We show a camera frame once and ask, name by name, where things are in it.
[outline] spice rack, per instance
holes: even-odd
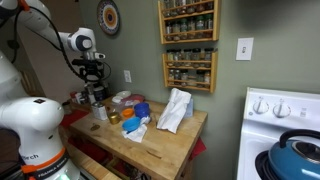
[[[165,17],[163,13],[165,11],[170,10],[177,10],[181,8],[188,8],[190,6],[196,6],[206,3],[214,3],[214,8],[212,10],[205,10],[202,12],[194,12],[192,14],[183,14],[183,15],[177,15],[174,17]],[[185,42],[203,42],[203,41],[217,41],[219,39],[219,29],[220,29],[220,0],[202,0],[200,2],[196,2],[193,4],[187,4],[184,6],[177,6],[175,8],[163,8],[164,4],[160,1],[158,1],[158,14],[159,14],[159,27],[160,27],[160,38],[161,38],[161,44],[172,44],[172,43],[185,43]],[[180,32],[180,33],[170,33],[166,34],[166,22],[179,20],[182,18],[188,18],[188,17],[196,17],[199,15],[206,15],[206,14],[212,14],[213,17],[213,29],[206,29],[206,30],[195,30],[195,31],[187,31],[187,32]],[[185,40],[167,40],[167,37],[175,37],[180,36],[185,33],[206,33],[209,34],[211,37],[203,37],[198,39],[185,39]]]
[[[204,53],[200,54],[200,58],[204,59]],[[213,52],[211,56],[211,61],[207,60],[197,60],[197,61],[192,61],[192,60],[178,60],[178,61],[169,61],[167,54],[162,54],[162,62],[163,62],[163,74],[164,74],[164,84],[165,87],[176,87],[176,88],[185,88],[185,89],[194,89],[194,90],[201,90],[201,91],[209,91],[210,93],[213,93],[215,88],[216,88],[216,79],[217,79],[217,60],[218,60],[218,52]],[[193,66],[169,66],[168,64],[172,63],[199,63],[199,64],[207,64],[211,63],[211,67],[206,68],[206,67],[198,67],[194,68]],[[210,77],[210,83],[205,83],[205,82],[191,82],[189,80],[184,81],[184,80],[170,80],[169,79],[169,70],[170,69],[188,69],[188,70],[205,70],[205,71],[210,71],[211,77]],[[176,84],[170,84],[170,83],[187,83],[186,86],[182,85],[176,85]],[[197,85],[204,85],[208,87],[197,87]]]

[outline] wall outlet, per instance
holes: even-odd
[[[253,38],[239,38],[236,60],[251,60]]]
[[[124,70],[123,73],[124,73],[124,81],[132,83],[130,71],[129,70]]]

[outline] decorative wall plate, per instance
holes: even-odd
[[[120,27],[120,14],[112,0],[101,0],[98,4],[98,23],[108,35],[115,35]]]

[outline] white stove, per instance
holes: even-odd
[[[320,131],[320,95],[248,88],[241,130],[237,180],[260,180],[255,158],[291,129]],[[319,140],[307,140],[319,146]]]

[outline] blue kettle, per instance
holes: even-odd
[[[320,140],[320,132],[313,130],[296,129],[283,133],[268,153],[272,170],[281,180],[320,180],[320,147],[289,140],[294,136]]]

